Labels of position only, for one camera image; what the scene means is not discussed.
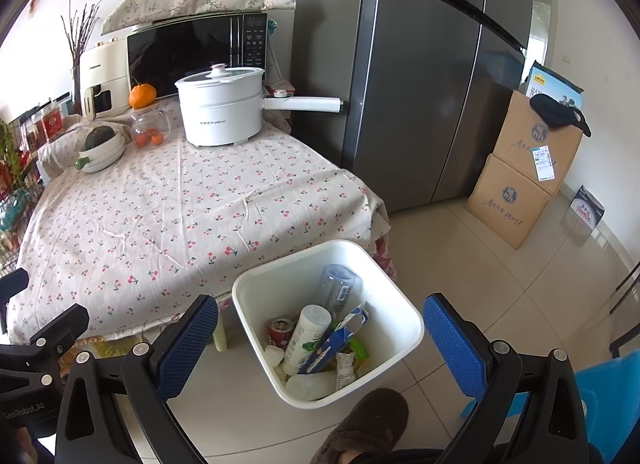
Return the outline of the red drink can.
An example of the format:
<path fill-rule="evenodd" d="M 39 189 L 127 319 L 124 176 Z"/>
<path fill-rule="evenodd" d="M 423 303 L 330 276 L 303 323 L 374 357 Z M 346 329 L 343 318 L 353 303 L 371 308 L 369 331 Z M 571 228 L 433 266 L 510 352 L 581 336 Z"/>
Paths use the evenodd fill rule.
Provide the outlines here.
<path fill-rule="evenodd" d="M 296 323 L 288 317 L 273 318 L 268 323 L 269 343 L 283 350 L 288 346 Z"/>

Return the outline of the blue biscuit stick box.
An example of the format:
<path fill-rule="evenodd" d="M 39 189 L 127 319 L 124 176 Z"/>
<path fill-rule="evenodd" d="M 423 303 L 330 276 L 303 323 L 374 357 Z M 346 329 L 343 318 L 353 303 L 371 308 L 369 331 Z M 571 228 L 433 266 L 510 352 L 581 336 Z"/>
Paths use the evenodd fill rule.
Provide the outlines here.
<path fill-rule="evenodd" d="M 367 303 L 360 302 L 351 312 L 338 322 L 329 336 L 311 354 L 300 368 L 299 374 L 314 374 L 322 371 L 331 360 L 355 337 L 369 320 Z"/>

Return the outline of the white tissue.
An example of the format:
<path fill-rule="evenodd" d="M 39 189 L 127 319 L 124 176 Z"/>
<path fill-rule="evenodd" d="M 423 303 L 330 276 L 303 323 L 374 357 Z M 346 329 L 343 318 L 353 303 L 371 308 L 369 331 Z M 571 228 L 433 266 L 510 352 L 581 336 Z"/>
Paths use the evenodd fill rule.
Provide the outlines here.
<path fill-rule="evenodd" d="M 336 372 L 296 374 L 285 384 L 286 392 L 299 401 L 316 401 L 336 391 Z"/>

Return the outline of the white yogurt drink bottle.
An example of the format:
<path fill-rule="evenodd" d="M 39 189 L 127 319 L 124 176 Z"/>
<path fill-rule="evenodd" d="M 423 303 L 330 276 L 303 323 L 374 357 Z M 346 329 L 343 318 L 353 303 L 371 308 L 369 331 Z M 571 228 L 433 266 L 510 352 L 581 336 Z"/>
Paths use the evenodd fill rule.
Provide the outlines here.
<path fill-rule="evenodd" d="M 309 360 L 331 322 L 329 311 L 322 306 L 307 305 L 302 309 L 282 360 L 282 370 L 286 375 L 298 373 Z"/>

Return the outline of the clear plastic water bottle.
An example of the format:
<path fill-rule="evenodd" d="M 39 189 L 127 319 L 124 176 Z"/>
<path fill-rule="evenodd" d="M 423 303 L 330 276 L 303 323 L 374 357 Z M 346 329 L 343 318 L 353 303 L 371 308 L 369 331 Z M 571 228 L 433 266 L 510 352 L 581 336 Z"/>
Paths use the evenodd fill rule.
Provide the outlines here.
<path fill-rule="evenodd" d="M 333 320 L 340 315 L 350 294 L 359 284 L 360 277 L 343 265 L 329 264 L 323 267 L 317 292 L 320 305 L 329 311 Z"/>

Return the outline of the cherry print tablecloth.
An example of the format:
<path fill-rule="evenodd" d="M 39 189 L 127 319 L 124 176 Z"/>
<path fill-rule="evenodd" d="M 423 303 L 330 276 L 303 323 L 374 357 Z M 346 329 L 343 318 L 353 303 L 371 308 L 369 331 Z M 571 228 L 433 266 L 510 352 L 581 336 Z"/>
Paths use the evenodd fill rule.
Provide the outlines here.
<path fill-rule="evenodd" d="M 26 227 L 17 265 L 27 288 L 8 305 L 14 344 L 70 305 L 85 340 L 118 340 L 165 324 L 198 294 L 230 292 L 244 271 L 335 239 L 390 268 L 383 201 L 357 176 L 266 120 L 237 146 L 198 148 L 176 99 L 160 146 L 127 146 L 106 169 L 51 180 Z"/>

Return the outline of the cardboard box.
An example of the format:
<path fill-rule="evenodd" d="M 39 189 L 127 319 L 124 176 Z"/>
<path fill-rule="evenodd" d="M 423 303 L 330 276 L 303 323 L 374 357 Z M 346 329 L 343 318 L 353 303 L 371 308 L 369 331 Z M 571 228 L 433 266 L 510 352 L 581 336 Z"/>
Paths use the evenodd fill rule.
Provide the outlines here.
<path fill-rule="evenodd" d="M 530 106 L 529 98 L 513 91 L 492 154 L 555 196 L 583 136 L 573 125 L 550 128 Z"/>
<path fill-rule="evenodd" d="M 545 190 L 490 154 L 466 209 L 517 250 L 549 200 Z"/>

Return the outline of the small dark box on floor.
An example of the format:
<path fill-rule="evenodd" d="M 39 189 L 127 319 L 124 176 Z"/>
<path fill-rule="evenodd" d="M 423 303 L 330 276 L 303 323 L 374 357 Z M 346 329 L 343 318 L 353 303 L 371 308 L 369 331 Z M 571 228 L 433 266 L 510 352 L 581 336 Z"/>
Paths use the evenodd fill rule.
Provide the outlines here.
<path fill-rule="evenodd" d="M 605 213 L 604 206 L 584 186 L 580 186 L 575 193 L 570 209 L 590 230 L 597 228 Z"/>

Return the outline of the upper cardboard box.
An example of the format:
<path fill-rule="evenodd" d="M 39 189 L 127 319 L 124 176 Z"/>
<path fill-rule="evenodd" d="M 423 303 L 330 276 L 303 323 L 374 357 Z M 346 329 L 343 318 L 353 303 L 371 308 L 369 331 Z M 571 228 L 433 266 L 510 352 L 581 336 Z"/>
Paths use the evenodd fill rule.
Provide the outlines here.
<path fill-rule="evenodd" d="M 513 91 L 492 154 L 555 196 L 583 136 L 573 125 L 550 128 L 530 106 L 529 98 Z"/>

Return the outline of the small green fruit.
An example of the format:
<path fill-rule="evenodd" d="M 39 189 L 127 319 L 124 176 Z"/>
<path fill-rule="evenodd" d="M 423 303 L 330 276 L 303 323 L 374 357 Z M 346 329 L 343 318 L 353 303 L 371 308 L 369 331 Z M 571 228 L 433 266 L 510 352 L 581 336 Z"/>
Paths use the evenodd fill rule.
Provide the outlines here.
<path fill-rule="evenodd" d="M 78 158 L 77 161 L 75 162 L 75 167 L 78 170 L 83 169 L 88 163 L 90 162 L 90 160 L 88 158 Z"/>

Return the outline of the stacked white bowls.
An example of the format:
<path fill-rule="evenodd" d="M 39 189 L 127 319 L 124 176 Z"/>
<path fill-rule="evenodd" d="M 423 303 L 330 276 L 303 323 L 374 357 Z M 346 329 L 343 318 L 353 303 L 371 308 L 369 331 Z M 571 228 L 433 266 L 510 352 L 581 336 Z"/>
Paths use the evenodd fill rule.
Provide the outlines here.
<path fill-rule="evenodd" d="M 97 148 L 89 151 L 80 151 L 78 158 L 88 158 L 90 160 L 90 162 L 81 169 L 81 172 L 95 174 L 96 172 L 106 169 L 122 157 L 125 148 L 125 137 L 120 132 L 116 132 L 114 138 L 111 138 L 111 140 L 108 140 Z"/>

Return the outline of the dark green squash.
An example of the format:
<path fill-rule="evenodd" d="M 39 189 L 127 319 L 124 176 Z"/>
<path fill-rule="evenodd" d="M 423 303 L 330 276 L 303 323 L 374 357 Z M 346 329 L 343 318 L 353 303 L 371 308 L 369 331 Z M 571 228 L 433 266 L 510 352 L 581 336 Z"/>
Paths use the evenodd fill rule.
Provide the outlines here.
<path fill-rule="evenodd" d="M 97 148 L 103 143 L 106 143 L 111 138 L 114 138 L 116 132 L 111 126 L 98 126 L 91 129 L 91 132 L 88 133 L 85 138 L 85 151 L 89 151 Z"/>

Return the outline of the black cap on box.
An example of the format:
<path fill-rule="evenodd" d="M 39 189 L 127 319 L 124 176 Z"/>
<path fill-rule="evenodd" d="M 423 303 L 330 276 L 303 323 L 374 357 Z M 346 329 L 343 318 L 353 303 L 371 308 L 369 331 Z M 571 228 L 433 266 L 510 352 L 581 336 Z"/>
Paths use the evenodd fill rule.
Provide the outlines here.
<path fill-rule="evenodd" d="M 564 106 L 548 94 L 535 94 L 529 99 L 529 105 L 551 129 L 574 126 L 580 129 L 586 137 L 592 136 L 584 113 L 574 106 Z"/>

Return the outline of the white air fryer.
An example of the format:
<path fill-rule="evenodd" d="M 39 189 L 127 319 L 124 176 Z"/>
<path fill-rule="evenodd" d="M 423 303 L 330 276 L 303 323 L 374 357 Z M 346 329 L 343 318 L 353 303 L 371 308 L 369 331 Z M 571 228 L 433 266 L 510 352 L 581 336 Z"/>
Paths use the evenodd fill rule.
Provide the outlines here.
<path fill-rule="evenodd" d="M 88 120 L 129 109 L 128 56 L 125 39 L 87 49 L 80 58 L 82 112 Z"/>

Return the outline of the dried branches in vase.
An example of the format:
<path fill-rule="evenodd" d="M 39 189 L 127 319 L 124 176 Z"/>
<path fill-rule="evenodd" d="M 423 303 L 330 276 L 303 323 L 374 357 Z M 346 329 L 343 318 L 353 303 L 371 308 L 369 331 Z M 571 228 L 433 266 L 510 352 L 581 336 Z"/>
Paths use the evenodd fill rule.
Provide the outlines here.
<path fill-rule="evenodd" d="M 73 112 L 82 114 L 82 102 L 80 91 L 80 59 L 87 49 L 89 38 L 98 22 L 98 11 L 104 0 L 98 0 L 93 4 L 85 4 L 81 9 L 72 8 L 72 0 L 67 0 L 67 13 L 61 16 L 63 31 L 66 37 L 70 57 L 72 58 L 72 100 Z"/>

